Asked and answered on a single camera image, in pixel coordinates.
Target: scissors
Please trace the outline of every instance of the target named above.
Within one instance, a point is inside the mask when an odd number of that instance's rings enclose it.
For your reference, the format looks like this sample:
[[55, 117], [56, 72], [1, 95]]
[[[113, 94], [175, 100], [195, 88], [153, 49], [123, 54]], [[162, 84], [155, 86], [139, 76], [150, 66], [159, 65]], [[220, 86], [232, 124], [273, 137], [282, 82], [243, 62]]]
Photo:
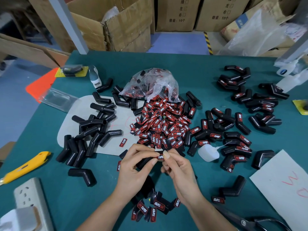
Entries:
[[217, 204], [213, 204], [213, 206], [226, 218], [233, 221], [239, 227], [241, 227], [242, 230], [246, 231], [256, 231], [256, 228], [259, 228], [260, 230], [267, 231], [262, 225], [260, 225], [260, 222], [263, 221], [272, 221], [277, 224], [279, 224], [281, 227], [284, 228], [286, 231], [292, 231], [289, 227], [287, 227], [284, 223], [281, 221], [272, 218], [272, 217], [252, 217], [252, 221], [247, 221], [244, 218], [239, 217], [238, 215], [235, 215], [234, 213], [228, 211], [227, 209], [223, 208], [222, 206], [219, 206]]

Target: person's right hand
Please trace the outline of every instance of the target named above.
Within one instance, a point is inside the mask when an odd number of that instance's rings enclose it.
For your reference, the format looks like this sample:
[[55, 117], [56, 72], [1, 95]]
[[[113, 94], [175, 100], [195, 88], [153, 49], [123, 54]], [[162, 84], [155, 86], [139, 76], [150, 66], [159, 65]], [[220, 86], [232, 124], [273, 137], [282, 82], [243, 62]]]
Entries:
[[185, 206], [193, 206], [202, 197], [197, 185], [193, 168], [188, 159], [180, 156], [175, 149], [164, 151], [162, 173], [167, 173], [173, 180], [176, 194]]

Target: workbench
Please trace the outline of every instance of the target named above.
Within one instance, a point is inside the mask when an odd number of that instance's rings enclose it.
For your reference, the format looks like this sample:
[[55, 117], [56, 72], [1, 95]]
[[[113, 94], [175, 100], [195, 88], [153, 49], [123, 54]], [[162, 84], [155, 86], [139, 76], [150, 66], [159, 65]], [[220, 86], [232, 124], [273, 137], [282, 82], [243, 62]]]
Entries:
[[[251, 116], [244, 104], [238, 104], [230, 99], [231, 92], [224, 91], [216, 84], [220, 74], [233, 75], [233, 72], [224, 71], [225, 65], [238, 65], [250, 67], [251, 78], [245, 84], [252, 88], [253, 93], [265, 93], [258, 89], [258, 84], [265, 82], [277, 83], [282, 77], [276, 75], [277, 68], [273, 66], [275, 58], [261, 57], [229, 57], [184, 54], [150, 54], [126, 52], [99, 52], [90, 51], [87, 55], [79, 55], [74, 51], [67, 64], [95, 65], [102, 81], [108, 77], [113, 78], [114, 85], [124, 87], [129, 79], [138, 71], [151, 67], [168, 69], [178, 81], [180, 94], [184, 97], [187, 91], [192, 91], [202, 101], [197, 107], [191, 127], [200, 126], [200, 119], [205, 118], [205, 111], [216, 107], [222, 111], [231, 108], [232, 114], [243, 113], [244, 124], [252, 130], [247, 136], [252, 141], [251, 149], [274, 150], [276, 153], [284, 149], [304, 170], [308, 171], [307, 130], [306, 116], [299, 114], [292, 103], [294, 99], [307, 98], [308, 83], [294, 88], [289, 92], [288, 100], [279, 101], [274, 114], [283, 124], [276, 126], [276, 134], [268, 135], [257, 131], [248, 121]], [[53, 88], [69, 93], [76, 97], [91, 95], [95, 91], [89, 77], [57, 78]], [[101, 93], [112, 96], [111, 90]], [[88, 159], [83, 168], [91, 169], [97, 180], [97, 185], [88, 188], [83, 178], [69, 177], [67, 171], [70, 167], [56, 161], [56, 156], [62, 148], [57, 143], [57, 133], [66, 116], [45, 104], [40, 104], [29, 124], [19, 137], [11, 154], [7, 157], [0, 169], [0, 178], [7, 172], [21, 166], [41, 151], [52, 152], [46, 164], [22, 176], [21, 178], [0, 187], [0, 217], [16, 207], [13, 190], [30, 178], [41, 179], [45, 198], [51, 214], [55, 230], [75, 230], [114, 190], [119, 172], [118, 156], [98, 154], [96, 159]], [[228, 131], [238, 131], [236, 127]], [[232, 186], [238, 175], [247, 179], [239, 197], [228, 197], [225, 207], [241, 217], [279, 215], [267, 202], [260, 191], [249, 180], [256, 171], [251, 167], [252, 158], [247, 163], [239, 163], [233, 173], [220, 168], [224, 159], [219, 158], [218, 163], [205, 162], [196, 154], [194, 157], [186, 156], [190, 160], [202, 194], [210, 200], [212, 195], [218, 195], [218, 188]], [[161, 163], [157, 163], [151, 172], [156, 183], [156, 191], [161, 191], [163, 197], [169, 201], [176, 198], [175, 189], [169, 176], [160, 173]], [[166, 216], [161, 212], [157, 214], [156, 223], [146, 223], [144, 219], [137, 223], [131, 221], [132, 204], [129, 203], [122, 211], [114, 230], [197, 230], [188, 210], [184, 205], [175, 208]]]

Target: orange object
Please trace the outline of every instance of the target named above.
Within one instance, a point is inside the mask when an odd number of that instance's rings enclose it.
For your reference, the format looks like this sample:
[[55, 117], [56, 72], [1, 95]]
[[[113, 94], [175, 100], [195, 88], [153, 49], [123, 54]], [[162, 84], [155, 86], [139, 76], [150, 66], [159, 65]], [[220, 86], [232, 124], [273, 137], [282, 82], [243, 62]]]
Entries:
[[37, 102], [40, 103], [40, 101], [38, 100], [39, 97], [44, 94], [48, 89], [50, 89], [50, 87], [56, 80], [55, 74], [57, 73], [58, 69], [59, 68], [52, 69], [39, 79], [35, 80], [33, 83], [29, 84], [26, 87], [26, 92], [28, 92], [31, 96], [34, 97], [34, 99], [36, 99]]

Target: plastic bag of labels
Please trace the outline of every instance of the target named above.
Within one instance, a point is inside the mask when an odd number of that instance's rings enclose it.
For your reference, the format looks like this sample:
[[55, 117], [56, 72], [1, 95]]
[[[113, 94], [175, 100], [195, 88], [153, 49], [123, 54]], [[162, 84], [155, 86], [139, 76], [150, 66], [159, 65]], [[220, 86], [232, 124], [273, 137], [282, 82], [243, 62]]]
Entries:
[[283, 28], [276, 23], [273, 16], [261, 8], [217, 55], [256, 57], [285, 40]]
[[157, 95], [168, 98], [171, 102], [180, 102], [179, 85], [166, 69], [151, 68], [139, 71], [126, 84], [120, 95], [142, 98], [149, 102]]

